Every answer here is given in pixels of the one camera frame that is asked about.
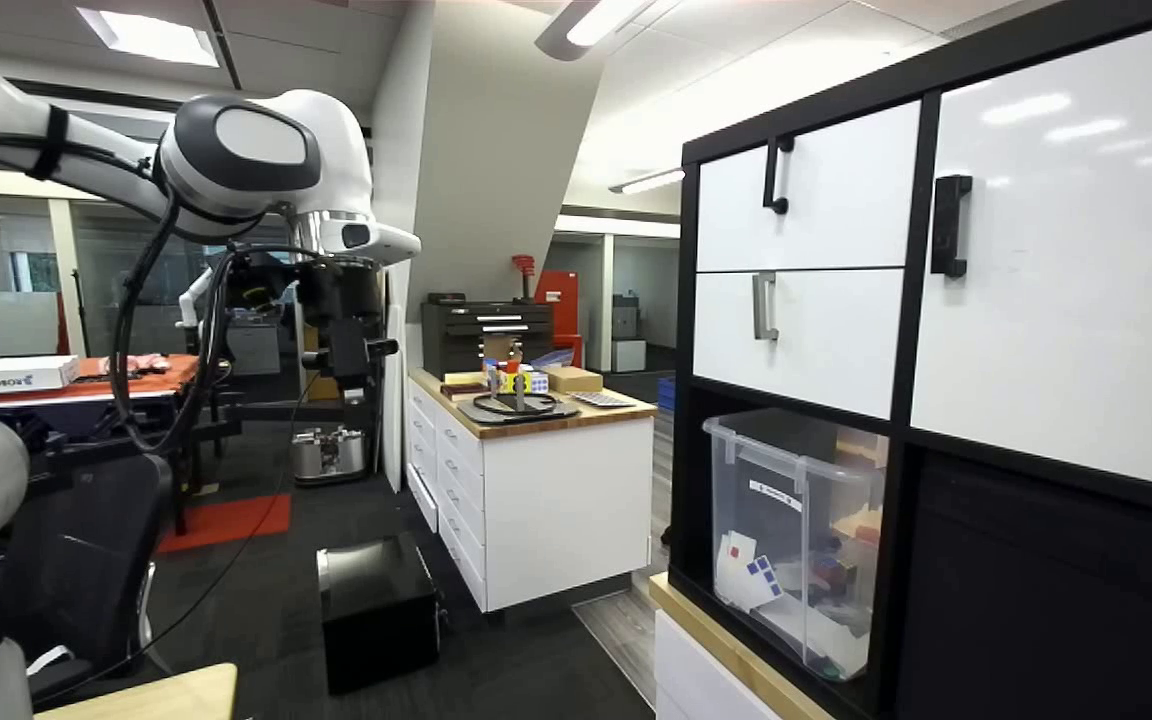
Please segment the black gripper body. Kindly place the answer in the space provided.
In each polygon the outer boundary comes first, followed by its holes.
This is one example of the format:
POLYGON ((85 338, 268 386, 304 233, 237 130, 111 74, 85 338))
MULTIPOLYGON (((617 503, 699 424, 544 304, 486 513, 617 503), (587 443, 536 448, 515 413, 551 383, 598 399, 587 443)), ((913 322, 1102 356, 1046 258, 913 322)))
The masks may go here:
POLYGON ((327 371, 340 386, 374 386, 397 338, 382 327, 382 288, 374 269, 304 264, 296 299, 318 334, 308 368, 327 371))

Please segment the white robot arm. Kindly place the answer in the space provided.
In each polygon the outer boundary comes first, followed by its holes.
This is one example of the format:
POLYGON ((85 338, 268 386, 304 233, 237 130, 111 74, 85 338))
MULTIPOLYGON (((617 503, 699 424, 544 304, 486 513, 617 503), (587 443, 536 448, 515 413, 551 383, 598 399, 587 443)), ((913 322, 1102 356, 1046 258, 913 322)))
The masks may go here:
MULTIPOLYGON (((371 209, 368 138, 316 87, 195 94, 158 138, 133 138, 0 74, 0 165, 144 211, 182 241, 237 241, 283 211, 291 241, 349 269, 412 258, 418 241, 371 209)), ((27 492, 27 448, 0 424, 0 528, 27 492)), ((25 649, 0 626, 0 720, 31 720, 25 649)))

